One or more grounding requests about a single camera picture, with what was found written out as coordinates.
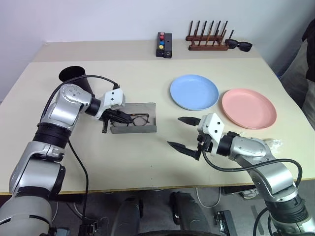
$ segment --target table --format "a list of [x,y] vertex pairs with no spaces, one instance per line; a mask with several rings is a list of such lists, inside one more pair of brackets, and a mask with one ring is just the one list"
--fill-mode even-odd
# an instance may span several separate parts
[[[9,177],[26,144],[33,139],[44,105],[60,84],[59,72],[79,65],[87,74],[102,75],[121,85],[127,102],[155,102],[157,133],[102,134],[102,122],[80,116],[70,139],[85,164],[90,191],[192,186],[233,186],[251,184],[247,172],[223,173],[180,154],[167,144],[173,141],[196,149],[197,129],[177,120],[216,112],[224,131],[244,137],[281,139],[276,158],[292,158],[302,165],[303,179],[315,178],[315,132],[302,111],[286,94],[276,75],[253,48],[227,52],[190,52],[187,42],[173,41],[173,58],[155,57],[154,41],[108,41],[48,43],[38,52],[0,105],[0,193],[8,194]],[[171,82],[184,74],[198,74],[212,80],[220,91],[217,105],[192,112],[177,106],[170,97]],[[96,97],[111,84],[90,78]],[[248,88],[265,95],[277,110],[277,121],[263,130],[248,130],[231,122],[221,108],[222,95],[229,89]],[[238,167],[223,156],[212,157],[221,167]],[[62,193],[85,189],[85,176],[66,148]],[[297,169],[286,164],[296,178]]]

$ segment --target black cup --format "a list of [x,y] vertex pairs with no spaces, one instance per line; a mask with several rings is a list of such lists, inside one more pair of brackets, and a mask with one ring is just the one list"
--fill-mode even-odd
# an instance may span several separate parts
[[[85,75],[84,68],[77,66],[77,65],[74,65],[74,66],[70,66],[70,67],[63,69],[59,74],[59,79],[62,82],[64,82],[66,80],[69,80],[69,79],[72,79],[72,78],[75,78],[75,77],[78,77],[81,75]],[[75,85],[81,87],[86,92],[93,94],[93,91],[91,89],[91,86],[90,86],[87,78],[74,80],[70,84],[75,84]]]

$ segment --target blue plate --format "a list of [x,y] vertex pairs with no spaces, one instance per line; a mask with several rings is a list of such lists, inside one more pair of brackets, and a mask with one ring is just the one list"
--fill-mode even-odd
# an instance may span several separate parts
[[181,107],[201,111],[218,102],[219,91],[210,80],[200,75],[183,75],[171,84],[171,96]]

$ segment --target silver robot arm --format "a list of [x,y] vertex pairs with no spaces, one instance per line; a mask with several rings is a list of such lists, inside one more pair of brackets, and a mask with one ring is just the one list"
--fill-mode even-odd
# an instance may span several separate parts
[[[177,151],[197,160],[202,153],[207,163],[219,171],[226,170],[212,164],[206,152],[227,156],[244,168],[275,160],[269,147],[260,139],[240,137],[234,132],[222,135],[224,124],[215,113],[201,119],[191,117],[178,119],[190,125],[198,125],[198,150],[193,151],[174,142],[169,144]],[[292,174],[283,163],[273,163],[247,171],[265,200],[271,220],[277,229],[274,235],[315,235],[315,221],[308,214]]]
[[108,122],[107,111],[125,105],[120,88],[100,99],[77,85],[63,85],[38,130],[16,165],[9,182],[12,197],[0,208],[0,235],[46,236],[51,230],[52,211],[48,200],[62,187],[65,167],[59,162],[80,113]]

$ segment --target pink plate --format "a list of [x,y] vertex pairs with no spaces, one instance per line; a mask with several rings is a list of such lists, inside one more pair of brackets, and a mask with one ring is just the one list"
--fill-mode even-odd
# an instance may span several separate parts
[[264,129],[277,119],[272,103],[260,93],[238,88],[226,92],[222,99],[225,114],[236,124],[247,129]]

